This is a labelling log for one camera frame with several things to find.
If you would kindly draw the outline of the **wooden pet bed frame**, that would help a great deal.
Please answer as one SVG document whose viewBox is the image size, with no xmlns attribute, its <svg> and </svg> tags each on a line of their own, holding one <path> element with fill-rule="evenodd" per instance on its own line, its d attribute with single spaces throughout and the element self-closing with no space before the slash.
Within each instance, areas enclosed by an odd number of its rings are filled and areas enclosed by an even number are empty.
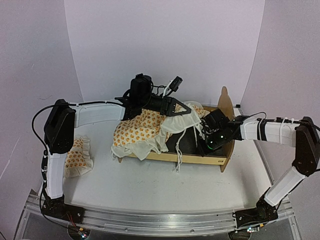
<svg viewBox="0 0 320 240">
<path fill-rule="evenodd" d="M 217 107 L 185 102 L 189 114 L 177 105 L 175 116 L 163 116 L 152 110 L 142 112 L 131 120 L 122 120 L 113 133 L 112 154 L 121 162 L 125 157 L 143 160 L 175 162 L 175 171 L 181 165 L 216 165 L 224 172 L 234 150 L 230 140 L 215 151 L 207 147 L 205 137 L 209 133 L 202 126 L 204 118 L 214 113 L 223 113 L 234 118 L 233 104 L 224 86 Z"/>
</svg>

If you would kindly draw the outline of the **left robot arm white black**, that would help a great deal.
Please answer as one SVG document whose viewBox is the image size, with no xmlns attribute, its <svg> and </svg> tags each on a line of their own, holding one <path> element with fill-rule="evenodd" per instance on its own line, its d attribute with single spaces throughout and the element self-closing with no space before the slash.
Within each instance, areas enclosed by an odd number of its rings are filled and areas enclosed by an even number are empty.
<svg viewBox="0 0 320 240">
<path fill-rule="evenodd" d="M 140 73 L 131 80 L 130 88 L 113 100 L 71 103 L 58 99 L 53 105 L 39 110 L 39 113 L 51 110 L 44 124 L 44 137 L 39 140 L 44 146 L 41 164 L 43 187 L 51 199 L 47 209 L 55 218 L 61 219 L 67 214 L 66 205 L 58 199 L 64 195 L 64 164 L 74 144 L 75 128 L 106 121 L 131 120 L 141 114 L 143 109 L 175 117 L 180 115 L 175 110 L 176 105 L 184 109 L 182 115 L 189 115 L 191 108 L 171 96 L 182 81 L 181 77 L 176 76 L 157 95 L 153 92 L 155 85 L 152 78 Z"/>
</svg>

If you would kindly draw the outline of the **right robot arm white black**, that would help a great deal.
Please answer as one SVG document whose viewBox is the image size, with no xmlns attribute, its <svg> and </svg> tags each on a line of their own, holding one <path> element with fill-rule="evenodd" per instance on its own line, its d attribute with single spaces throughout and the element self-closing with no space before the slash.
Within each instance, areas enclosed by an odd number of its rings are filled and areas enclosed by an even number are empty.
<svg viewBox="0 0 320 240">
<path fill-rule="evenodd" d="M 253 208 L 260 196 L 291 167 L 295 149 L 272 142 L 236 141 L 224 172 L 218 165 L 197 165 L 196 197 L 205 209 Z"/>
</svg>

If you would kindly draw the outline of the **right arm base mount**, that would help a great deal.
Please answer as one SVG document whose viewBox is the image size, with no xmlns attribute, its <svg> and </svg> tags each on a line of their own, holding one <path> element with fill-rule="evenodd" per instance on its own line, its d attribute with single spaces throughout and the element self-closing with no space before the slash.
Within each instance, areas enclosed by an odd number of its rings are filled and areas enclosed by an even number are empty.
<svg viewBox="0 0 320 240">
<path fill-rule="evenodd" d="M 260 224 L 267 224 L 278 219 L 279 204 L 272 206 L 264 199 L 264 195 L 259 198 L 254 208 L 237 210 L 232 214 L 236 221 L 236 229 L 256 227 Z"/>
</svg>

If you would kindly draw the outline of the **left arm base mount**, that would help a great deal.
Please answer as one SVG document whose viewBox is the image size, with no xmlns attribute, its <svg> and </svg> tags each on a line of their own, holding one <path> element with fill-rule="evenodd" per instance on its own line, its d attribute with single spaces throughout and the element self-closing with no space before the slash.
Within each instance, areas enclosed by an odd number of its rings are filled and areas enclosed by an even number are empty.
<svg viewBox="0 0 320 240">
<path fill-rule="evenodd" d="M 74 224 L 81 224 L 84 218 L 85 209 L 80 206 L 65 203 L 65 196 L 50 198 L 46 190 L 41 191 L 44 202 L 40 203 L 40 210 L 46 217 L 69 221 Z"/>
</svg>

